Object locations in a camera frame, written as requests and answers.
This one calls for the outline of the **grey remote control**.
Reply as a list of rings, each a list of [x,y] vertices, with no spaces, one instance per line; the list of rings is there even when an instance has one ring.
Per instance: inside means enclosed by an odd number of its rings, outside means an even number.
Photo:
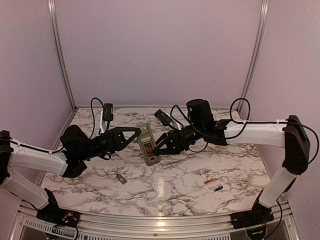
[[[137,125],[136,128],[141,131],[137,136],[137,142],[142,152],[145,164],[147,166],[158,164],[161,161],[161,158],[154,154],[156,142],[150,124],[142,123]]]

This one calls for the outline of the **grey battery cover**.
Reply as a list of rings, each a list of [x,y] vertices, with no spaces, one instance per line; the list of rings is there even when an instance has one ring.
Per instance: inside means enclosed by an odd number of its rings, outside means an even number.
[[[124,185],[126,184],[128,181],[121,175],[121,174],[117,174],[116,178]]]

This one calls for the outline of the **black green battery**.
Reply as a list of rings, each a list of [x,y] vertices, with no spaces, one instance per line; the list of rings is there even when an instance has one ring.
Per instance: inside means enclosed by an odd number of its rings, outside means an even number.
[[[219,186],[219,187],[217,187],[216,189],[214,189],[214,192],[220,191],[220,190],[222,190],[222,189],[223,189],[223,186]]]

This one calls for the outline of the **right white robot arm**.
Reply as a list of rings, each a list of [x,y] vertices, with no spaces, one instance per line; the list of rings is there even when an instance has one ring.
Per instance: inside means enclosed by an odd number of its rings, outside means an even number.
[[[312,162],[311,143],[306,133],[308,126],[301,124],[296,115],[275,121],[236,121],[232,118],[214,120],[210,104],[204,99],[190,100],[186,107],[187,114],[183,117],[189,124],[181,130],[173,128],[162,134],[155,142],[153,153],[156,156],[178,155],[188,151],[199,139],[216,146],[252,144],[285,149],[281,168],[259,194],[247,214],[247,219],[252,224],[260,223],[267,216],[267,211]]]

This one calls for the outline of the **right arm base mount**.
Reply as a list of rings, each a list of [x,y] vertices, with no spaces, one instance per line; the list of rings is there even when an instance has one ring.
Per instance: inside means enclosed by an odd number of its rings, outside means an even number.
[[[266,213],[260,211],[246,210],[235,212],[230,215],[231,224],[234,229],[247,228],[257,225],[263,225],[273,221],[274,215],[268,210]]]

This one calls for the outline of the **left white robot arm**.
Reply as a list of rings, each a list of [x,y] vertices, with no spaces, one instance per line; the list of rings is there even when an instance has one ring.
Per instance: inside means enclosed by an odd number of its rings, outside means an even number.
[[[9,131],[0,133],[0,187],[29,202],[53,223],[63,219],[53,193],[38,187],[14,168],[28,168],[53,173],[64,178],[77,178],[87,168],[86,162],[122,151],[139,134],[136,127],[115,127],[93,139],[78,125],[69,126],[60,138],[61,151],[36,148],[10,137]]]

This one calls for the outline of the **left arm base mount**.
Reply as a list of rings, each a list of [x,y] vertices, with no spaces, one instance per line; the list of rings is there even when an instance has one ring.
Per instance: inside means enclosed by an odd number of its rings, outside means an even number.
[[[40,220],[53,223],[57,226],[75,228],[78,226],[80,213],[64,208],[45,207],[37,211],[36,217]]]

